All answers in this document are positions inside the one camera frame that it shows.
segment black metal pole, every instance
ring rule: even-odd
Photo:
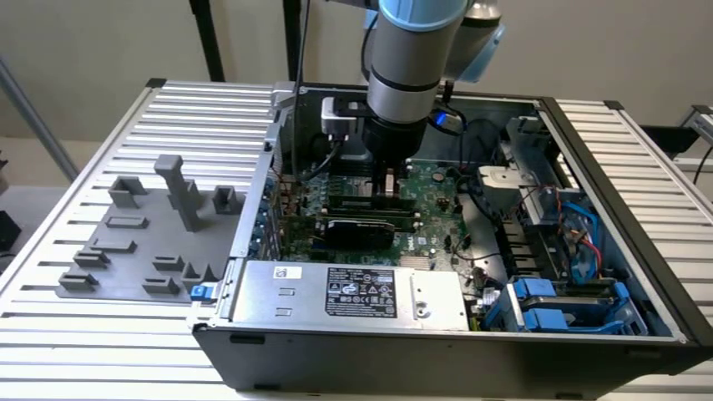
[[[285,25],[285,44],[287,45],[287,76],[290,81],[297,80],[297,64],[299,63],[299,12],[301,0],[281,0],[281,14]]]
[[[207,75],[213,82],[225,82],[222,73],[221,50],[218,40],[214,37],[213,15],[210,14],[210,0],[187,0],[190,2],[190,11],[195,18],[198,26],[199,46],[207,66]]]

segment power supply label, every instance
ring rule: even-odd
[[[393,271],[330,267],[323,310],[330,316],[395,318]]]

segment blue cable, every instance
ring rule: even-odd
[[[599,219],[592,213],[588,213],[588,211],[580,207],[579,205],[571,203],[571,202],[562,202],[562,207],[566,207],[572,212],[578,213],[579,215],[584,216],[591,221],[591,245],[594,245],[596,248],[599,247]],[[591,279],[594,278],[596,274],[596,261],[595,258],[591,260],[591,266],[588,268],[586,278]]]

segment circuit board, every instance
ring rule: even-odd
[[[416,228],[413,232],[397,230],[389,249],[334,251],[326,249],[315,235],[322,206],[327,204],[330,195],[369,196],[370,183],[365,177],[317,176],[298,194],[301,215],[281,219],[282,260],[460,270],[458,261],[452,261],[455,266],[451,267],[451,254],[444,251],[446,236],[450,236],[452,245],[464,236],[462,216],[452,212],[455,180],[446,176],[446,166],[413,161],[407,178],[401,179],[398,184],[401,199],[415,201],[414,209],[419,214]]]

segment gray block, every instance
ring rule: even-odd
[[[243,199],[237,199],[237,194],[231,186],[219,185],[214,187],[213,196],[214,212],[218,215],[235,215],[241,212]]]
[[[179,288],[170,277],[146,277],[141,284],[149,294],[177,294]]]
[[[139,230],[146,228],[147,219],[143,216],[111,216],[105,221],[109,228],[131,228]]]
[[[141,185],[138,177],[118,176],[109,187],[109,196],[113,204],[122,209],[137,209],[138,204],[133,199],[134,195],[145,195],[146,190]]]
[[[145,195],[133,196],[139,205],[139,216],[134,209],[121,209],[111,205],[82,250],[103,252],[105,267],[71,265],[73,272],[90,273],[98,284],[79,286],[69,280],[67,287],[55,287],[55,294],[67,298],[190,302],[182,287],[190,288],[199,282],[222,278],[239,219],[239,215],[214,213],[214,204],[206,199],[211,194],[199,193],[203,201],[195,214],[202,226],[197,232],[185,230],[166,199],[166,190],[149,190]],[[111,224],[111,221],[130,221],[137,217],[149,221],[142,229]],[[79,258],[78,262],[85,263],[85,260]],[[87,262],[91,264],[95,259],[89,257]],[[187,280],[182,282],[181,275],[187,263],[191,264],[193,274],[187,274]],[[159,277],[173,279],[179,289],[177,293],[145,290],[146,278]]]
[[[97,279],[87,272],[70,269],[58,277],[58,285],[73,292],[93,292]]]
[[[83,249],[82,251],[77,251],[73,261],[79,267],[106,267],[109,258],[102,251]]]
[[[178,212],[186,231],[195,232],[199,229],[199,218],[195,214],[197,188],[194,182],[182,179],[181,166],[182,159],[178,155],[159,155],[153,170],[166,181],[170,205]]]
[[[154,256],[151,264],[159,272],[182,272],[186,263],[179,256]]]

